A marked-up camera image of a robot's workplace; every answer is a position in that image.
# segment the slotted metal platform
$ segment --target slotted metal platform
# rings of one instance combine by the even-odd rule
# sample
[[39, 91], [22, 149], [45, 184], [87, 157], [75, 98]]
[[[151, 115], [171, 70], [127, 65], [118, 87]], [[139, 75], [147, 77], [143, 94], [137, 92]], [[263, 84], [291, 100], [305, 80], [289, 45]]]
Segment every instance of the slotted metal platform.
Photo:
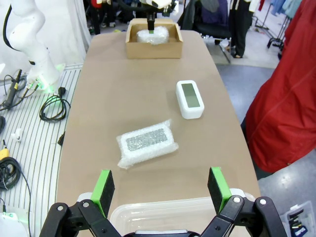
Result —
[[[66, 66], [61, 76], [60, 85], [67, 92], [64, 99], [71, 103], [82, 64]], [[40, 108], [46, 99], [53, 94], [39, 94], [30, 96], [10, 111], [0, 112], [6, 119], [1, 141], [6, 141], [10, 156], [17, 159], [25, 174], [32, 192], [31, 212], [34, 221], [31, 221], [32, 236], [40, 235], [50, 206], [56, 201], [56, 186], [58, 178], [61, 146], [57, 144], [59, 137], [64, 133], [67, 118], [60, 122], [45, 122], [40, 120]], [[48, 115], [56, 114], [59, 104], [55, 103], [48, 109]], [[21, 142], [15, 142], [10, 136], [17, 128], [22, 128]], [[29, 192], [24, 179], [21, 177], [18, 184], [10, 189], [0, 191], [0, 197], [5, 204], [28, 210]]]

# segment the gray garment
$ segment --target gray garment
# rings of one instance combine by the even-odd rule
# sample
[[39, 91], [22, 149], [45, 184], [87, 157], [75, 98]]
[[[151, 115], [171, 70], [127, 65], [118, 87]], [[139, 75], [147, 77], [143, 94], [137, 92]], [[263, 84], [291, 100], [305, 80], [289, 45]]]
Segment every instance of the gray garment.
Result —
[[[194, 16], [195, 16], [195, 12], [196, 12], [196, 2], [198, 0], [190, 0], [189, 4], [187, 5], [187, 7], [184, 10], [184, 13], [182, 15], [182, 22], [179, 23], [179, 25], [181, 26], [182, 30], [192, 30], [193, 28], [193, 22], [194, 22]], [[218, 7], [219, 7], [219, 3], [218, 0], [200, 0], [203, 7], [206, 8], [206, 10], [210, 11], [210, 12], [216, 12]]]

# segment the plastic tray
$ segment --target plastic tray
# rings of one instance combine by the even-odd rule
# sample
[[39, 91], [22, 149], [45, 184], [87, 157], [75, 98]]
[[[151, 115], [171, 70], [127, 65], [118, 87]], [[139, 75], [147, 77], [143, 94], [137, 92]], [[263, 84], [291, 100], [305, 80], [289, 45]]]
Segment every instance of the plastic tray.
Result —
[[[110, 217], [123, 236], [136, 230], [189, 230], [199, 234], [216, 215], [211, 197], [160, 201], [119, 206]], [[245, 227], [236, 226], [231, 237], [250, 236]]]
[[316, 236], [316, 223], [315, 216], [313, 212], [313, 206], [311, 201], [307, 201], [301, 205], [295, 205], [291, 207], [291, 209], [280, 216], [281, 221], [283, 222], [286, 234], [288, 237], [291, 237], [290, 225], [288, 223], [288, 216], [304, 209], [304, 212], [299, 215], [299, 220], [302, 222], [304, 226], [306, 226], [308, 232], [304, 235], [304, 237], [315, 237]]

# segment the yellow connector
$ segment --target yellow connector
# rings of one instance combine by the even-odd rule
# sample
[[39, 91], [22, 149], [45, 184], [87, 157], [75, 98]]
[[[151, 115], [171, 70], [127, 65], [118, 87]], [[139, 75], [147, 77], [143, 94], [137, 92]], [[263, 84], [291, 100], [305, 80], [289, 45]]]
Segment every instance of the yellow connector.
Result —
[[0, 151], [0, 160], [2, 160], [5, 157], [9, 157], [9, 156], [10, 156], [10, 153], [9, 153], [9, 150], [7, 148], [2, 149]]

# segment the white digital thermometer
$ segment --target white digital thermometer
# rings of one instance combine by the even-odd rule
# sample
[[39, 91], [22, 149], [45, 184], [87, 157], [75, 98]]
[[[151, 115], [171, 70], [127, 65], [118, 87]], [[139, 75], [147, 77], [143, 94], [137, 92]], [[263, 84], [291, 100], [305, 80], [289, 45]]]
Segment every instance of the white digital thermometer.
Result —
[[181, 115], [185, 119], [197, 119], [204, 111], [204, 103], [198, 91], [198, 86], [193, 80], [177, 82], [177, 99]]

